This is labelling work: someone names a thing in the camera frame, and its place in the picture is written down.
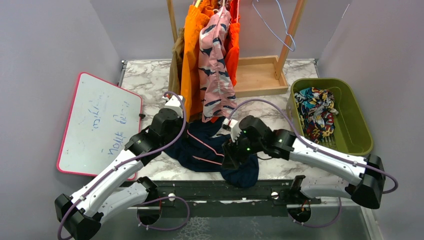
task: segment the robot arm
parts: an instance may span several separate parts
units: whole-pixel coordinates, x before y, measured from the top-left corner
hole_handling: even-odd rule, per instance
[[[182,106],[173,96],[153,117],[151,125],[132,136],[116,159],[90,183],[71,196],[62,194],[56,198],[54,204],[59,221],[75,205],[63,226],[76,240],[91,239],[106,220],[149,197],[156,186],[147,177],[139,178],[125,190],[114,192],[128,177],[161,154],[156,150],[179,135],[183,121]],[[136,156],[151,152],[155,153],[135,160]]]
[[[264,152],[273,158],[301,162],[335,175],[328,178],[297,176],[292,185],[292,197],[297,196],[300,201],[315,197],[340,197],[352,199],[366,208],[380,207],[385,176],[357,165],[362,163],[384,170],[378,156],[351,156],[302,137],[312,147],[306,146],[293,132],[285,129],[272,131],[263,121],[251,115],[240,122],[226,119],[223,128],[231,131],[231,139],[222,146],[225,155],[223,168],[237,169],[248,155]],[[348,158],[355,164],[320,153],[318,148],[334,156]]]

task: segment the blue hanger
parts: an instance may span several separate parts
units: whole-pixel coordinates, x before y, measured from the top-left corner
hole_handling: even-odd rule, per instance
[[[252,6],[255,9],[255,11],[257,12],[257,14],[259,15],[260,19],[262,19],[263,23],[266,25],[266,27],[271,31],[272,34],[274,34],[274,36],[280,41],[282,42],[282,44],[284,44],[288,49],[290,49],[290,51],[294,52],[296,50],[296,43],[295,40],[293,39],[293,36],[291,34],[289,34],[287,32],[287,24],[286,24],[286,20],[284,19],[284,14],[283,11],[281,10],[281,6],[280,3],[278,2],[278,0],[275,0],[278,4],[278,8],[279,8],[279,12],[281,13],[281,17],[282,17],[282,22],[284,23],[284,27],[285,27],[285,35],[289,36],[291,38],[291,41],[293,42],[293,49],[290,48],[290,46],[288,46],[283,40],[281,40],[281,38],[279,38],[275,32],[270,28],[270,26],[268,26],[267,22],[262,18],[261,14],[259,13],[259,11],[256,9],[255,7],[255,0],[252,0]]]

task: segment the gray wall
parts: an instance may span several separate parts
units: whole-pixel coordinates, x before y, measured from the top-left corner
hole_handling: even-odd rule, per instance
[[[165,0],[90,0],[119,56],[125,60],[170,59],[174,44]],[[287,21],[296,0],[279,0]],[[295,36],[297,50],[288,57],[319,58],[352,0],[309,0]],[[192,0],[173,0],[177,28],[183,27]],[[275,0],[257,2],[261,15],[282,38],[283,20]],[[282,43],[252,7],[240,0],[240,56],[279,55]]]
[[[121,61],[87,0],[1,1],[0,23],[0,239],[51,240],[89,181],[56,169],[78,73],[116,83]]]
[[[422,0],[354,0],[318,61],[321,77],[351,85],[373,152],[399,180],[374,211],[386,240],[423,235],[423,9]]]

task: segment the whiteboard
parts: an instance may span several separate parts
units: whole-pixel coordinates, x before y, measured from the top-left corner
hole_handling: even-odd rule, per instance
[[[89,73],[78,76],[57,160],[63,173],[96,176],[140,132],[141,96]]]

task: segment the green basket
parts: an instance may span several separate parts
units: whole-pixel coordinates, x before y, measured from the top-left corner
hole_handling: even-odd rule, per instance
[[[361,109],[351,87],[337,78],[302,78],[291,85],[291,94],[286,110],[288,117],[294,123],[296,130],[305,136],[301,127],[299,113],[295,105],[295,93],[300,90],[315,87],[327,89],[334,94],[335,109],[333,137],[320,143],[324,147],[337,150],[353,156],[364,156],[371,152],[374,146],[373,138],[368,130]]]

